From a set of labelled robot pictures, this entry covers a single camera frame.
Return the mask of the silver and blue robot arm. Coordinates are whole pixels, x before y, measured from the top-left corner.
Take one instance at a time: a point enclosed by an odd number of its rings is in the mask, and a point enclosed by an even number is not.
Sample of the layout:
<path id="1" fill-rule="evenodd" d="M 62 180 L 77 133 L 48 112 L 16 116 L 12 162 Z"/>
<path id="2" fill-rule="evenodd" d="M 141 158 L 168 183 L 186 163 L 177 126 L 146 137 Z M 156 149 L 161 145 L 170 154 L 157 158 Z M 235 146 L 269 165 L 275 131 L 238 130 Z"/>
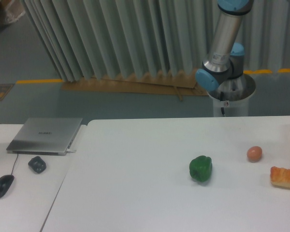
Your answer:
<path id="1" fill-rule="evenodd" d="M 252 0 L 218 0 L 220 15 L 209 53 L 202 68 L 195 74 L 197 83 L 207 91 L 213 91 L 227 80 L 243 75 L 244 47 L 236 43 L 243 17 L 253 6 Z"/>

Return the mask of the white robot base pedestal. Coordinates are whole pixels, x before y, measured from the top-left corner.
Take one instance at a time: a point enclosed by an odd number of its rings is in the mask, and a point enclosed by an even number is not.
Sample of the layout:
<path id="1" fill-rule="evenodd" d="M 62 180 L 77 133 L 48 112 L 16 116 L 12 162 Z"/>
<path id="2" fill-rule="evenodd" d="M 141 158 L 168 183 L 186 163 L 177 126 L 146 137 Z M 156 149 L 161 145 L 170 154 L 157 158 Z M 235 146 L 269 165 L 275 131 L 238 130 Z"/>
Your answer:
<path id="1" fill-rule="evenodd" d="M 218 89 L 208 92 L 213 103 L 213 116 L 248 116 L 249 99 L 255 91 L 256 83 L 247 74 L 223 82 Z"/>

